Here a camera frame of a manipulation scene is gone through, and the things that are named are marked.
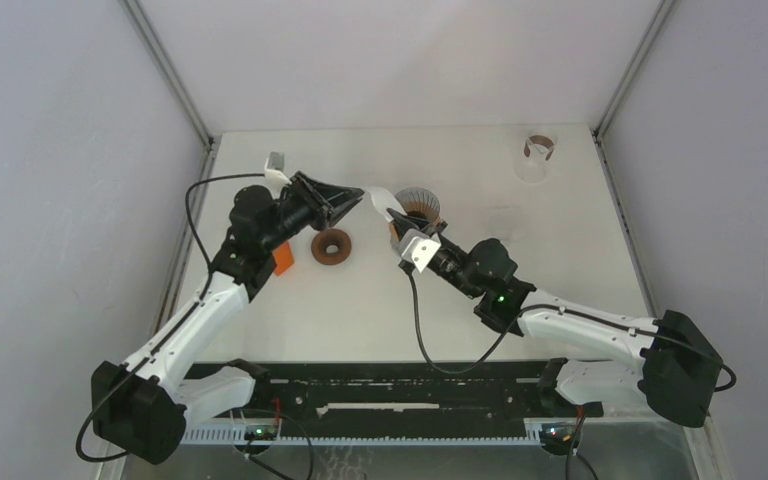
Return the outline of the grey ribbed glass dripper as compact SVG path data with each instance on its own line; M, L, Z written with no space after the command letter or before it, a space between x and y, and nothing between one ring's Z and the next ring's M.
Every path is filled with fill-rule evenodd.
M440 221L441 205L437 196L421 187L408 187L398 191L395 199L407 216L426 220L430 223Z

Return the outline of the white paper coffee filter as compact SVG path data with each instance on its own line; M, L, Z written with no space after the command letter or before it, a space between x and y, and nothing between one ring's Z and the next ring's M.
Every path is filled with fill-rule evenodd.
M378 186L365 186L363 190L369 195L376 212L380 214L386 222L392 222L394 220L392 211L395 211L399 214L404 212L401 204L396 200L394 194L386 188Z

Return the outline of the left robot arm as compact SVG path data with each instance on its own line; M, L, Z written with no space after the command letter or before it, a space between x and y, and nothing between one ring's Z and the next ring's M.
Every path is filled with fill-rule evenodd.
M250 417L271 407L271 388L233 362L207 377L185 376L222 328L242 313L277 267L275 253L306 228L335 226L365 195L361 188L331 185L302 172L279 194L263 185L239 190L218 252L207 259L204 284L156 334L124 361L102 362L90 381L92 409L75 441L78 457L87 432L157 465L186 433L228 410Z

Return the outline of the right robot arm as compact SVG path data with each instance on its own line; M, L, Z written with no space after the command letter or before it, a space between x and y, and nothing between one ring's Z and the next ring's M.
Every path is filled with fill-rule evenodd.
M549 339L595 356L591 363L564 360L538 388L549 415L588 403L644 403L670 422L700 428L713 396L736 384L734 371L684 313L634 317L566 301L516 278L518 265L497 238L464 251L443 236L442 224L396 208L385 217L406 275L430 271L476 300L475 315L501 338Z

